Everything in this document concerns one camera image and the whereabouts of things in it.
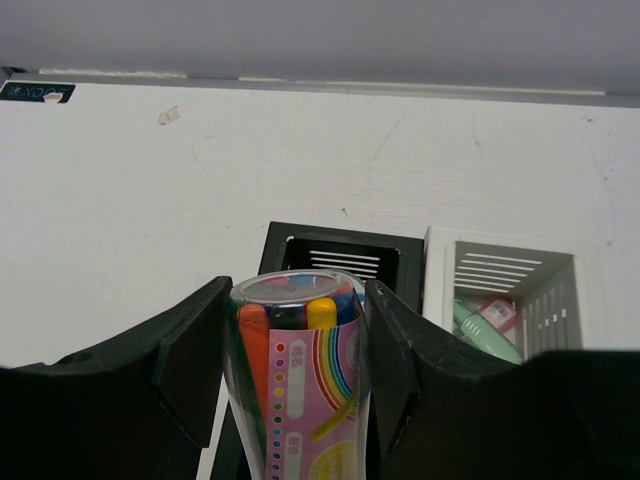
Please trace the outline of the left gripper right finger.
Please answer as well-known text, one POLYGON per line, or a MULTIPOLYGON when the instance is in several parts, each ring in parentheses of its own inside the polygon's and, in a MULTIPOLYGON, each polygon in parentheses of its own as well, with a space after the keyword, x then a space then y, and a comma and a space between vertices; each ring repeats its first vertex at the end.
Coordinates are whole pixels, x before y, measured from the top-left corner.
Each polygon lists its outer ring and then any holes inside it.
POLYGON ((547 351, 512 364, 382 282, 365 315, 384 479, 635 479, 639 356, 547 351))

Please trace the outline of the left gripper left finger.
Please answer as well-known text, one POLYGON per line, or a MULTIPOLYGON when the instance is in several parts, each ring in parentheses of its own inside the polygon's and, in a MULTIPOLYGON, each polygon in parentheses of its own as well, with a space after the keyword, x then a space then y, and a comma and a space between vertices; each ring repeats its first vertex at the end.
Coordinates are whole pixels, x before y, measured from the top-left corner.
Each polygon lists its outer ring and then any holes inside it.
POLYGON ((5 479, 192 479, 222 376, 220 276, 58 362, 1 372, 5 479))

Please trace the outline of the green transparent tube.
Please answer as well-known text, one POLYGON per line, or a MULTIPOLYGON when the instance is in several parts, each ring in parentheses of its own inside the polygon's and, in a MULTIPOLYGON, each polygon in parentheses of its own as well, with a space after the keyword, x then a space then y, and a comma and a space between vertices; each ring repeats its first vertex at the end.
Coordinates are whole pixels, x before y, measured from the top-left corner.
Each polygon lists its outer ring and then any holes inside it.
POLYGON ((523 362, 522 354, 510 340, 458 298, 453 303, 453 327, 475 348, 513 364, 523 362))

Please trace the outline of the pink transparent tube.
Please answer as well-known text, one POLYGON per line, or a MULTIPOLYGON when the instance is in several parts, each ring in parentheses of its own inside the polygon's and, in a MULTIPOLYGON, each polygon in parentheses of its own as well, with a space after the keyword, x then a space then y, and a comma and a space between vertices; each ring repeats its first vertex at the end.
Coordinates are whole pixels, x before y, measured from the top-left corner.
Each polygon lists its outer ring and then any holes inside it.
POLYGON ((493 299, 482 304, 478 313, 502 333, 511 329, 518 318, 513 304, 504 299, 493 299))

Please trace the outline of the pink tube with pins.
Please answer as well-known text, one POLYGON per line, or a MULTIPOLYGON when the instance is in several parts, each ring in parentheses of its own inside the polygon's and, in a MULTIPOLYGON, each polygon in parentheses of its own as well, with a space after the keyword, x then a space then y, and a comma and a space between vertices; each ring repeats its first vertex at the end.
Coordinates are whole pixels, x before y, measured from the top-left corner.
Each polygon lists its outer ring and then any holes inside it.
POLYGON ((363 294, 359 279, 326 269, 232 287, 224 378, 251 478, 365 478, 363 294))

